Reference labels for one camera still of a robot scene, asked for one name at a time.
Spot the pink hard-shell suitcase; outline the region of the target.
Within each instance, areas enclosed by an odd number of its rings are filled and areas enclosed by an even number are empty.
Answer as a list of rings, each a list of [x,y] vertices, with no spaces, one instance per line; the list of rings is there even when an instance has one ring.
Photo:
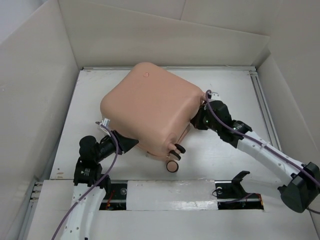
[[[109,127],[138,140],[138,147],[166,161],[175,173],[186,152],[181,141],[204,102],[204,92],[193,83],[150,62],[141,62],[100,102]]]

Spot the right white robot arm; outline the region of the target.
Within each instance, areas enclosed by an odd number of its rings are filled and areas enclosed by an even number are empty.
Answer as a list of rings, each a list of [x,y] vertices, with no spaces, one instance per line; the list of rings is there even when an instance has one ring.
[[[320,168],[313,162],[304,164],[285,155],[260,138],[252,128],[232,119],[228,107],[220,100],[203,104],[191,124],[198,130],[212,130],[219,138],[260,162],[283,183],[277,189],[283,203],[303,213],[320,194]]]

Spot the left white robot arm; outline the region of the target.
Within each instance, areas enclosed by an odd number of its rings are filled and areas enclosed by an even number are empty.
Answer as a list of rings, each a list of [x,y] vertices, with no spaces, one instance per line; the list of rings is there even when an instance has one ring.
[[[102,200],[111,194],[109,172],[119,155],[130,151],[139,141],[122,136],[106,127],[107,133],[99,142],[92,135],[79,141],[79,158],[73,175],[71,206],[57,226],[53,236],[61,232],[61,240],[90,240],[95,215]]]

